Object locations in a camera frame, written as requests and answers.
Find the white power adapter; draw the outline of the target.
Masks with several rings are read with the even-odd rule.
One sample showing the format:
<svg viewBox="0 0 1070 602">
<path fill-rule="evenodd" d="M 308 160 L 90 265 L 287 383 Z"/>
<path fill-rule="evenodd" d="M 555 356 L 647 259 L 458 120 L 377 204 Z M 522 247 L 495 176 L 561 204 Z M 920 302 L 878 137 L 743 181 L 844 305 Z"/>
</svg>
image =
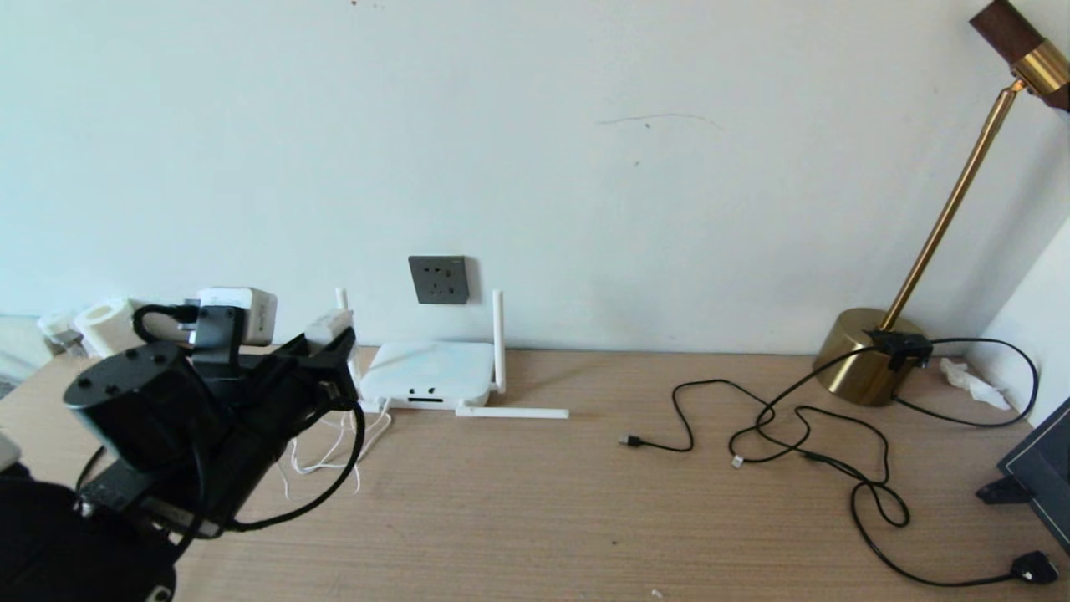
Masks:
<svg viewBox="0 0 1070 602">
<path fill-rule="evenodd" d="M 351 309 L 335 308 L 307 324 L 303 335 L 310 348 L 326 348 L 352 325 Z"/>
</svg>

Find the white router with four antennas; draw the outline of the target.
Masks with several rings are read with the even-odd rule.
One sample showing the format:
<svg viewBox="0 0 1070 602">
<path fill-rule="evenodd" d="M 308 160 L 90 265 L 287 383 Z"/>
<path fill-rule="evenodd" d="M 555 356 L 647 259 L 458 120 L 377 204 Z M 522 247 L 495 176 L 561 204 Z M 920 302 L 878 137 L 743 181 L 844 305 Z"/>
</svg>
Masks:
<svg viewBox="0 0 1070 602">
<path fill-rule="evenodd" d="M 505 300 L 492 291 L 492 342 L 410 340 L 382 345 L 360 372 L 360 408 L 448 411 L 488 419 L 564 421 L 569 410 L 490 406 L 506 393 Z"/>
</svg>

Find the white toilet paper roll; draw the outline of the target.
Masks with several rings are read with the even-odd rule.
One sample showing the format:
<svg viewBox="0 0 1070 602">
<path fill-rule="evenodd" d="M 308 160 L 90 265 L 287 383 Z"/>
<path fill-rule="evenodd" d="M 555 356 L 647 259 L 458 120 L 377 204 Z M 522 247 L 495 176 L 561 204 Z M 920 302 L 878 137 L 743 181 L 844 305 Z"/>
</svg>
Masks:
<svg viewBox="0 0 1070 602">
<path fill-rule="evenodd" d="M 133 313 L 129 298 L 107 298 L 77 313 L 73 324 L 93 355 L 108 358 L 144 344 L 131 324 Z"/>
</svg>

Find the small clear jar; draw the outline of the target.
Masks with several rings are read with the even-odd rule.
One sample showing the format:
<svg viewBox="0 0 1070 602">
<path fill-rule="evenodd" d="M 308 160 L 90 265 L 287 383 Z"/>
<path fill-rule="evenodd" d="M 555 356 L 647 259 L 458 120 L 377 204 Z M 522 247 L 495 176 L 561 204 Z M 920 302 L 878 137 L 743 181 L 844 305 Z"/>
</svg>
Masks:
<svg viewBox="0 0 1070 602">
<path fill-rule="evenodd" d="M 46 340 L 54 355 L 66 354 L 85 357 L 85 336 L 74 324 L 74 312 L 51 312 L 39 317 L 39 331 Z"/>
</svg>

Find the brass desk lamp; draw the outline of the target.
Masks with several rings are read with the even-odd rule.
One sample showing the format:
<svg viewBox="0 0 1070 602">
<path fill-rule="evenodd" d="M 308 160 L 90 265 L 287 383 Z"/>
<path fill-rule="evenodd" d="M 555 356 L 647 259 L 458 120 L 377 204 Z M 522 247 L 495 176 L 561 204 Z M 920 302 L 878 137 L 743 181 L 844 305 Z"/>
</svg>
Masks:
<svg viewBox="0 0 1070 602">
<path fill-rule="evenodd" d="M 889 309 L 845 309 L 834 320 L 822 348 L 813 361 L 819 384 L 841 400 L 859 406 L 887 406 L 895 403 L 899 389 L 921 362 L 905 367 L 901 372 L 886 369 L 886 355 L 872 348 L 863 330 L 921 333 L 918 325 L 904 317 L 907 302 L 920 285 L 937 248 L 956 213 L 966 200 L 987 154 L 994 145 L 1006 118 L 1017 98 L 1028 93 L 1063 117 L 1070 117 L 1070 58 L 1042 34 L 1025 16 L 1014 0 L 989 0 L 985 7 L 970 17 L 970 26 L 1002 57 L 1011 75 L 1011 83 L 1002 88 L 985 122 L 960 169 L 956 184 L 931 232 L 922 244 L 907 275 L 899 285 Z"/>
</svg>

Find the crumpled white tissue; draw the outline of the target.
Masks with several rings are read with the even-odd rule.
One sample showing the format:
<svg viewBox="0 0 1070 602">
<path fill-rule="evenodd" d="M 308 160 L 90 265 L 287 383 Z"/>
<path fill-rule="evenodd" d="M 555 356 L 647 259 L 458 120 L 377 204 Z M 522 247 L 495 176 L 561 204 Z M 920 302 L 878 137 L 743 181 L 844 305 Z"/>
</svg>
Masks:
<svg viewBox="0 0 1070 602">
<path fill-rule="evenodd" d="M 987 405 L 1002 411 L 1009 411 L 1011 404 L 1005 399 L 1002 390 L 970 373 L 966 362 L 956 362 L 948 358 L 941 358 L 941 374 L 944 375 L 949 385 L 956 389 L 970 393 L 970 399 L 982 401 Z"/>
</svg>

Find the black clip stand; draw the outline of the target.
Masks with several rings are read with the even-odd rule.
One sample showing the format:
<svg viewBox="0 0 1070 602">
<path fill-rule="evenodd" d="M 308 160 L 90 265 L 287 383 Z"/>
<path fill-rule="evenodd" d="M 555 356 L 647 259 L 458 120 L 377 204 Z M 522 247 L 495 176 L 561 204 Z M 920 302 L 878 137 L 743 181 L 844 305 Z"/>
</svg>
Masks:
<svg viewBox="0 0 1070 602">
<path fill-rule="evenodd" d="M 1028 504 L 1033 499 L 1031 491 L 1013 475 L 980 487 L 975 495 L 985 504 Z"/>
</svg>

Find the dark teal patterned board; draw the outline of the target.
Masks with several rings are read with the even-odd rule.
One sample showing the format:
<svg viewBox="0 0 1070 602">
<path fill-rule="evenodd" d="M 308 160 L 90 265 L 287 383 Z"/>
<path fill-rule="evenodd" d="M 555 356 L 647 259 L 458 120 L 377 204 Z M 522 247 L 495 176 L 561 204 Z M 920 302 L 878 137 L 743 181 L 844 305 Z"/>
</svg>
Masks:
<svg viewBox="0 0 1070 602">
<path fill-rule="evenodd" d="M 1031 510 L 1070 557 L 1070 396 L 996 465 L 1027 489 Z"/>
</svg>

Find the grey wall socket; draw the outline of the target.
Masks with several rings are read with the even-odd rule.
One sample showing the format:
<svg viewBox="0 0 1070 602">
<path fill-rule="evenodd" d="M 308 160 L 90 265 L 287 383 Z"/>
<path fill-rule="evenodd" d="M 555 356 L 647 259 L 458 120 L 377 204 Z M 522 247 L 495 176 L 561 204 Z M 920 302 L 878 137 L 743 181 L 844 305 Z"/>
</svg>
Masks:
<svg viewBox="0 0 1070 602">
<path fill-rule="evenodd" d="M 409 256 L 418 304 L 463 305 L 469 302 L 467 256 Z"/>
</svg>

